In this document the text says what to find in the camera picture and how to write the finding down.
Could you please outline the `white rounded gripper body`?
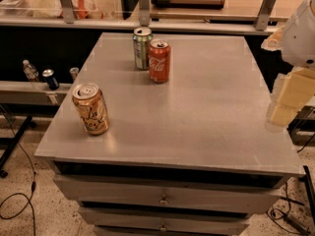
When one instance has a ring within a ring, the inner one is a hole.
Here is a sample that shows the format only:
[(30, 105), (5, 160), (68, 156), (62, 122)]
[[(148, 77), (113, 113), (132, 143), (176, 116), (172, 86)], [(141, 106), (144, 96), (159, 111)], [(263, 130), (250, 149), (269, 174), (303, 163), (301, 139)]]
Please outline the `white rounded gripper body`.
[(315, 68), (315, 0), (304, 0), (286, 22), (282, 58), (292, 66)]

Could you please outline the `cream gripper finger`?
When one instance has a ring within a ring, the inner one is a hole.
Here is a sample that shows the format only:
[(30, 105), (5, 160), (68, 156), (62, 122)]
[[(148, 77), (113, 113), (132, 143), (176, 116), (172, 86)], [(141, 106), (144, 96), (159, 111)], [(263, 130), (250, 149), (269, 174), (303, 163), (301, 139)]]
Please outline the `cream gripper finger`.
[(294, 67), (288, 74), (278, 74), (271, 93), (267, 122), (287, 127), (315, 94), (315, 69)]
[(283, 32), (283, 28), (277, 29), (262, 42), (261, 48), (267, 51), (281, 50), (283, 47)]

